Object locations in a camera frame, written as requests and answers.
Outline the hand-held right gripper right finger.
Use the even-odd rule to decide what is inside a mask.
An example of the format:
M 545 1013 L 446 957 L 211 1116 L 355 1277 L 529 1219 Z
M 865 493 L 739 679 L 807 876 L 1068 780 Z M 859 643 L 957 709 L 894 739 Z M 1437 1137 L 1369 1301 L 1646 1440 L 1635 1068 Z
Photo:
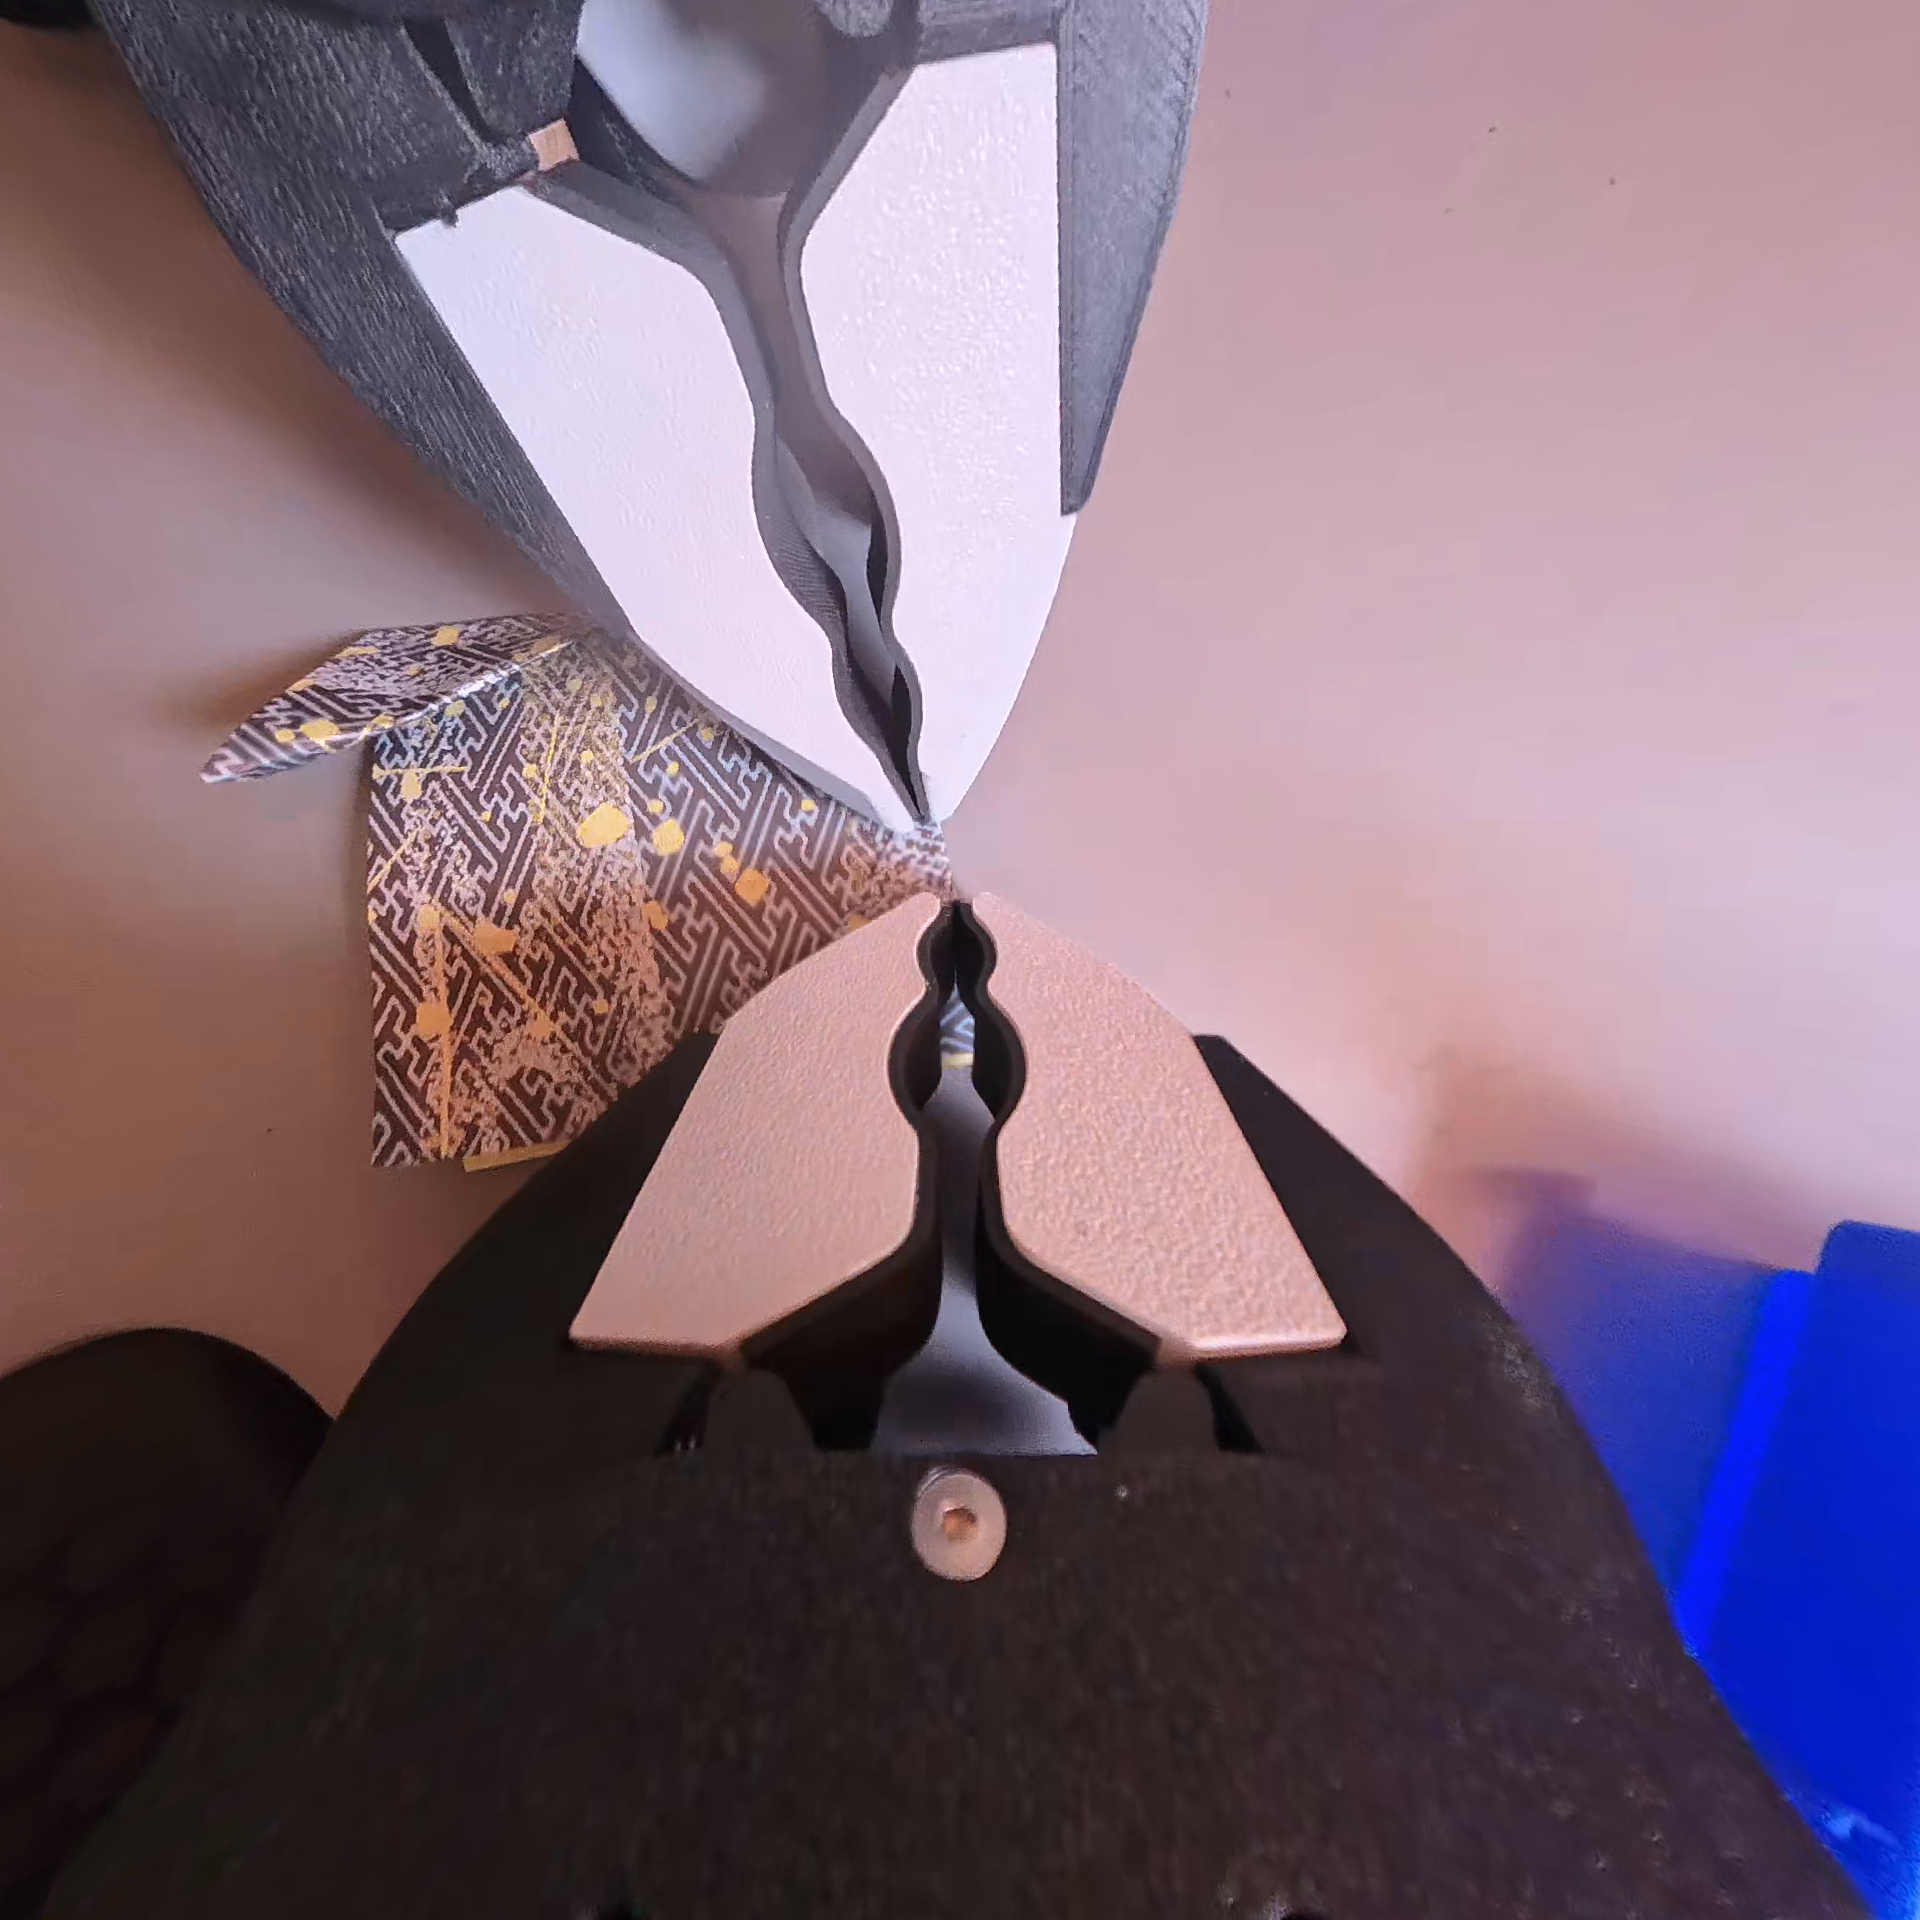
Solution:
M 1347 1339 L 1198 1039 L 1001 896 L 963 907 L 979 1159 L 975 1311 L 1023 1378 L 1103 1435 L 1150 1376 Z

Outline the yellow backed black patterned paper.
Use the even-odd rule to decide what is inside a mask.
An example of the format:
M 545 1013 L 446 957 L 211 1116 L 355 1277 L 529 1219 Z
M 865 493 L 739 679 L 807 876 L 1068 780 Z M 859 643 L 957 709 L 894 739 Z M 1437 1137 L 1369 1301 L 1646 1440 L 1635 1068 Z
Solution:
M 551 1153 L 781 972 L 953 895 L 939 829 L 825 796 L 576 616 L 355 634 L 200 780 L 355 757 L 375 1168 Z

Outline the black textured pad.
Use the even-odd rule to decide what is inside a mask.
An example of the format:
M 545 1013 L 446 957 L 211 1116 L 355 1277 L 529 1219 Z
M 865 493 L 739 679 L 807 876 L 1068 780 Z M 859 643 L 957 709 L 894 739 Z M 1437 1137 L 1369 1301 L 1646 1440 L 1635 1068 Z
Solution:
M 1 1381 L 1 1915 L 36 1915 L 196 1695 L 329 1432 L 272 1362 L 128 1330 Z

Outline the blue plastic bin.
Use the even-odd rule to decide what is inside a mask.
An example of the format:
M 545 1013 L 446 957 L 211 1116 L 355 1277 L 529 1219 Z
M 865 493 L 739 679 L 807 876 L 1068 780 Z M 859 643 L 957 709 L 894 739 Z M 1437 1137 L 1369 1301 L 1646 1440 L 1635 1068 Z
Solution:
M 1687 1650 L 1876 1915 L 1918 1913 L 1918 1236 L 1809 1268 L 1504 1188 L 1500 1291 L 1567 1394 Z

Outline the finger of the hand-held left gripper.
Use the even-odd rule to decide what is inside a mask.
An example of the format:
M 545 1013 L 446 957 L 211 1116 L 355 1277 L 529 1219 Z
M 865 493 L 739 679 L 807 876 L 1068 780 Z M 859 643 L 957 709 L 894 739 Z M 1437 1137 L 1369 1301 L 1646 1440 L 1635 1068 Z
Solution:
M 1053 45 L 917 66 L 809 228 L 799 288 L 894 507 L 891 623 L 941 824 L 1016 703 L 1075 530 Z
M 784 504 L 785 572 L 766 543 L 772 396 L 712 237 L 565 162 L 392 244 L 635 643 L 792 772 L 883 828 L 919 825 L 847 714 L 846 619 Z

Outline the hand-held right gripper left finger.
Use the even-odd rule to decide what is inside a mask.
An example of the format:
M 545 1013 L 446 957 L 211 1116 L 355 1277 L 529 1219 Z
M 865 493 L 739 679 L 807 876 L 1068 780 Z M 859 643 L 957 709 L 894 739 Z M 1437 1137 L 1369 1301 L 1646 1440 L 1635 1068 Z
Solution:
M 569 1325 L 599 1353 L 784 1383 L 815 1435 L 872 1435 L 941 1305 L 950 909 L 911 896 L 747 1002 Z

